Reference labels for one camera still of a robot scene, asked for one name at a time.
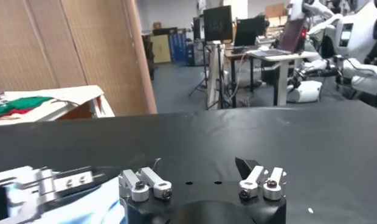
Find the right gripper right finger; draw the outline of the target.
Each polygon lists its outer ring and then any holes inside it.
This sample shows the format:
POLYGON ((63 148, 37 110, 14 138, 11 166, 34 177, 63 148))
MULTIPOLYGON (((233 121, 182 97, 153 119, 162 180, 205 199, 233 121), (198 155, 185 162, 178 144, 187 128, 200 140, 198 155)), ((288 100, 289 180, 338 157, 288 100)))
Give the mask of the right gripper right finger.
POLYGON ((281 200, 285 195, 286 172, 281 167, 272 171, 265 169, 255 160, 235 158, 235 165, 242 180, 239 182, 239 197, 250 200, 262 193, 265 200, 281 200))

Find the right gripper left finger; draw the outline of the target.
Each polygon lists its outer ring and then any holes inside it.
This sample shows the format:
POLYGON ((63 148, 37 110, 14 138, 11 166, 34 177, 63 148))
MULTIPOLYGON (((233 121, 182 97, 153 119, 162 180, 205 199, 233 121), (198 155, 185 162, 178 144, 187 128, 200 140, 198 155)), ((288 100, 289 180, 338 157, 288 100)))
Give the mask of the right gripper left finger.
POLYGON ((162 179, 157 173, 161 158, 156 158, 152 167, 141 167, 137 172, 131 169, 121 171, 119 175, 119 196, 130 198, 134 202, 145 202, 153 197, 162 201, 172 198, 172 183, 162 179))

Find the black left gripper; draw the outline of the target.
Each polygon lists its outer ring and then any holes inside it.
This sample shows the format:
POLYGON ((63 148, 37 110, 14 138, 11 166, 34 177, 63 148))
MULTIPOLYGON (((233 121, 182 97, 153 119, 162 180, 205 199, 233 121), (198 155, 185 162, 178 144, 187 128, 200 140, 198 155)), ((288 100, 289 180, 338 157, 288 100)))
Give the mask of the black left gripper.
POLYGON ((54 172, 23 166, 0 172, 0 220, 9 215, 42 215, 54 209, 54 191, 74 194, 98 186, 102 173, 54 172))

